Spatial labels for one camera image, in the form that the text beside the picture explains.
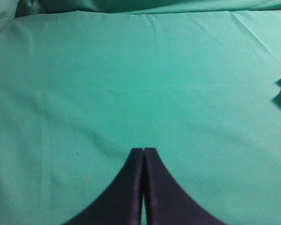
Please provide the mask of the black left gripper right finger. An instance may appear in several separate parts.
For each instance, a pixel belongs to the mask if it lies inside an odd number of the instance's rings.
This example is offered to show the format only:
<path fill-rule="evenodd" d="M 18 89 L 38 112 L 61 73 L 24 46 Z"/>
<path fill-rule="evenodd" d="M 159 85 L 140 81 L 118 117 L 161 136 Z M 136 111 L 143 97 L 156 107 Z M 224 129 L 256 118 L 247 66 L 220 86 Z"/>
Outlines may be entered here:
<path fill-rule="evenodd" d="M 144 200 L 148 225 L 222 225 L 176 182 L 157 149 L 144 149 Z"/>

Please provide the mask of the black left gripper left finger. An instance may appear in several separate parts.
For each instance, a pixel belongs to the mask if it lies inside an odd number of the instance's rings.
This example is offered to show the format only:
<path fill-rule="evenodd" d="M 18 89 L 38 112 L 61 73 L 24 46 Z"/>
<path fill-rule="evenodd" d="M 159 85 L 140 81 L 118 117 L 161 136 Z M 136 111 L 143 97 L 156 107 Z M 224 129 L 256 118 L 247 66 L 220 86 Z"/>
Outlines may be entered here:
<path fill-rule="evenodd" d="M 123 167 L 101 195 L 66 225 L 140 225 L 143 149 L 131 149 Z"/>

